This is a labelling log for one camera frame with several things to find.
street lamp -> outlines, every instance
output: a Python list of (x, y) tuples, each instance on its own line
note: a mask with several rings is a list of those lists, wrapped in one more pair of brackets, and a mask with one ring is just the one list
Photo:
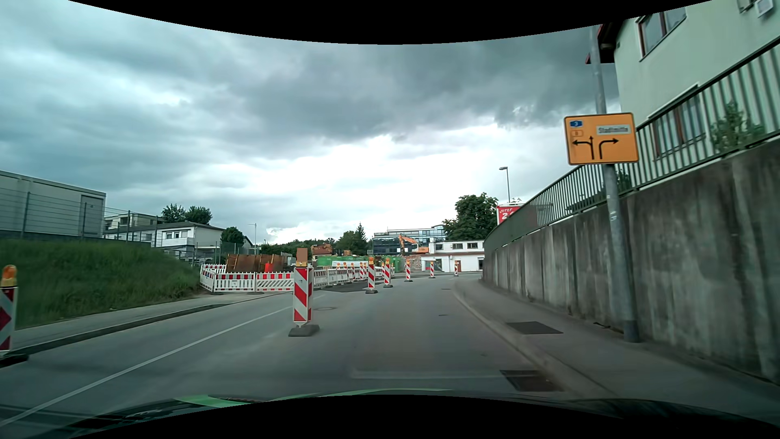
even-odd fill
[(257, 223), (249, 223), (250, 226), (254, 226), (254, 241), (252, 241), (252, 247), (254, 247), (254, 254), (257, 254)]
[(507, 202), (512, 202), (512, 197), (509, 196), (509, 167), (508, 166), (502, 166), (498, 168), (499, 171), (506, 171), (506, 200)]

gray industrial building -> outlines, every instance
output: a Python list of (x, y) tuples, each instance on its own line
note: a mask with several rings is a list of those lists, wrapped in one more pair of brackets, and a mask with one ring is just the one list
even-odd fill
[(2, 236), (102, 237), (104, 192), (0, 171)]

door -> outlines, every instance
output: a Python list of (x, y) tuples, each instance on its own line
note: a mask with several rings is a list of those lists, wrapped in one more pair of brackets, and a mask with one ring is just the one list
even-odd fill
[(103, 198), (81, 195), (80, 236), (103, 236)]

concrete retaining wall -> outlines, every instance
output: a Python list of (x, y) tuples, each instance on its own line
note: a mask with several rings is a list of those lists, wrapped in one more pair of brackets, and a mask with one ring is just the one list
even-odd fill
[[(644, 339), (780, 384), (780, 141), (622, 200)], [(486, 255), (484, 279), (615, 320), (606, 206)]]

black arrow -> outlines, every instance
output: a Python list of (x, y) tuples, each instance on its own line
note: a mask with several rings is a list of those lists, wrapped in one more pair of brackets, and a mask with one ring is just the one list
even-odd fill
[(600, 141), (600, 142), (598, 143), (598, 158), (599, 158), (599, 159), (602, 159), (602, 160), (604, 159), (604, 155), (602, 155), (602, 154), (601, 154), (601, 146), (602, 146), (603, 144), (607, 143), (607, 142), (609, 142), (609, 143), (618, 143), (618, 139), (616, 139), (616, 138), (612, 138), (612, 140), (610, 140), (610, 141)]
[(590, 145), (590, 159), (591, 160), (595, 160), (596, 159), (596, 157), (594, 156), (594, 153), (593, 153), (593, 136), (590, 136), (590, 141), (573, 141), (572, 143), (574, 145)]

